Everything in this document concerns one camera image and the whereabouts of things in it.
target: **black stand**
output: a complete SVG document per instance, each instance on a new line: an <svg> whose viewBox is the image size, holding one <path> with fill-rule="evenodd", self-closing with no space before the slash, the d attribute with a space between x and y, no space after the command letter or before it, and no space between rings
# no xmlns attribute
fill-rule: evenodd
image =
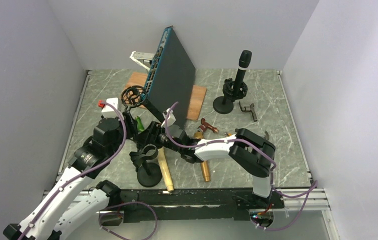
<svg viewBox="0 0 378 240"><path fill-rule="evenodd" d="M233 111L233 102L246 97L248 86L243 82L246 68L251 63L252 53L248 50L243 50L239 58L239 69L237 70L236 78L229 78L224 81L223 94L214 100L212 107L219 114L229 114Z"/></svg>
<svg viewBox="0 0 378 240"><path fill-rule="evenodd" d="M162 179L161 169L156 163L144 162L137 171L137 181L140 185L151 188L156 186Z"/></svg>

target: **wooden block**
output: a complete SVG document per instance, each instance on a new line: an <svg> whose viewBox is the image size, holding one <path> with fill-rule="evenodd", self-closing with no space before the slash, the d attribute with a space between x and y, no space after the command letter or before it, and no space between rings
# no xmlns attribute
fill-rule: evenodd
<svg viewBox="0 0 378 240"><path fill-rule="evenodd" d="M147 78L146 73L133 72L128 79L128 82L125 84L123 90L128 87L139 85L143 86ZM187 110L186 119L197 121L199 114L201 112L203 100L205 99L206 87L194 85L192 89L192 96L190 97L189 109Z"/></svg>

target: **white wall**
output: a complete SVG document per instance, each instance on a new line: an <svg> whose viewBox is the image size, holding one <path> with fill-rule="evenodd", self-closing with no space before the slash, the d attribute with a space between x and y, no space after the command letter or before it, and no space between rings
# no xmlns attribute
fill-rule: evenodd
<svg viewBox="0 0 378 240"><path fill-rule="evenodd" d="M135 68L173 25L197 68L282 69L318 0L49 0L86 69Z"/></svg>
<svg viewBox="0 0 378 240"><path fill-rule="evenodd" d="M342 239L378 239L378 1L321 0L283 84Z"/></svg>
<svg viewBox="0 0 378 240"><path fill-rule="evenodd" d="M45 0L0 0L0 240L54 183L85 71Z"/></svg>

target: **table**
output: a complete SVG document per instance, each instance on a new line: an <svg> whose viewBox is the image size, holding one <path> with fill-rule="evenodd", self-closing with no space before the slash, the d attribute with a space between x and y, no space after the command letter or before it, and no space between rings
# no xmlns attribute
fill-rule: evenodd
<svg viewBox="0 0 378 240"><path fill-rule="evenodd" d="M81 102L75 128L66 154L69 160L74 151L81 147L84 140L93 134L93 128L100 120L100 99L119 97L121 91L134 69L108 69L90 72L87 87ZM234 110L229 114L218 114L212 108L212 102L222 95L222 86L227 78L234 78L237 69L197 69L195 84L207 87L200 118L219 128L218 134L208 130L206 139L224 137L223 132L233 133L235 128L247 128L258 135L270 134L270 142L276 145L275 161L278 166L275 172L277 187L308 187L307 167L296 136L295 127L289 113L280 80L276 70L248 70L244 81L248 85L248 94L241 100L243 106L255 103L258 121L253 122L250 113L241 112L235 102ZM144 109L132 109L133 116L140 116L146 127L155 118ZM185 130L192 136L199 121L187 120ZM105 168L90 186L108 179L122 189L142 189L137 182L135 167L129 152L136 151L133 142L127 141L118 156ZM204 182L200 164L187 163L179 154L165 149L165 156L173 179L174 188L242 188L252 187L252 176L233 159L212 159L209 163L211 181ZM154 189L165 189L163 180Z"/></svg>

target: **wooden handle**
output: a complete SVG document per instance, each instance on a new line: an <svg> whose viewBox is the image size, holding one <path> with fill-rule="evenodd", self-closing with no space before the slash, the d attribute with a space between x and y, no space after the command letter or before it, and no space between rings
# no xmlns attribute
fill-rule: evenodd
<svg viewBox="0 0 378 240"><path fill-rule="evenodd" d="M158 163L161 168L162 177L164 178L167 191L172 192L174 190L173 181L171 179L170 170L168 169L167 160L165 159L164 148L158 149Z"/></svg>

